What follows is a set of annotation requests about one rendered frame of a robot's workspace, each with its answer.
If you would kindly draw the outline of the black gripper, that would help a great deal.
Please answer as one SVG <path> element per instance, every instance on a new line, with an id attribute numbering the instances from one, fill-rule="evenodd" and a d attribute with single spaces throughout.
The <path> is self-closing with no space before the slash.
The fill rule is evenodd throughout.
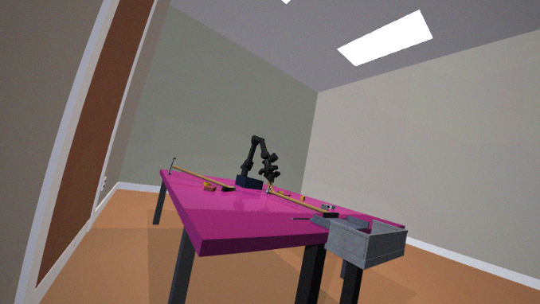
<path id="1" fill-rule="evenodd" d="M 259 175 L 262 175 L 262 173 L 264 173 L 264 177 L 266 177 L 266 178 L 268 179 L 268 181 L 271 182 L 270 174 L 273 175 L 274 178 L 275 178 L 275 177 L 280 176 L 280 172 L 276 171 L 276 172 L 274 173 L 272 170 L 268 170 L 268 169 L 267 169 L 267 168 L 268 168 L 268 165 L 271 166 L 271 164 L 266 164 L 266 165 L 264 166 L 264 168 L 261 169 L 258 173 L 259 173 Z M 273 178 L 273 182 L 274 182 L 274 178 Z M 272 182 L 272 183 L 273 183 L 273 182 Z"/>

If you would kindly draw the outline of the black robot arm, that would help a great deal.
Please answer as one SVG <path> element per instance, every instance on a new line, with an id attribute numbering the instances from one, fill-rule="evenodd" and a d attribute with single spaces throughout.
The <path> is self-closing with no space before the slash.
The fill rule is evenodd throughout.
<path id="1" fill-rule="evenodd" d="M 250 151 L 248 153 L 248 158 L 245 160 L 244 164 L 241 166 L 241 169 L 242 169 L 241 176 L 245 176 L 245 177 L 247 177 L 248 171 L 250 171 L 252 166 L 253 166 L 252 159 L 253 159 L 253 155 L 254 155 L 255 150 L 256 150 L 256 146 L 258 144 L 260 144 L 260 148 L 261 148 L 261 153 L 260 153 L 261 158 L 265 159 L 265 160 L 262 161 L 262 163 L 264 165 L 271 164 L 271 163 L 275 162 L 278 159 L 278 157 L 277 157 L 277 155 L 275 153 L 270 155 L 270 153 L 267 151 L 267 148 L 266 148 L 266 145 L 265 145 L 265 142 L 264 142 L 263 138 L 260 138 L 260 137 L 258 137 L 256 135 L 253 135 L 251 143 L 252 143 L 252 145 L 251 145 Z M 270 166 L 270 165 L 268 165 L 267 169 L 274 171 L 274 170 L 278 169 L 278 166 L 274 166 L 274 165 Z"/>

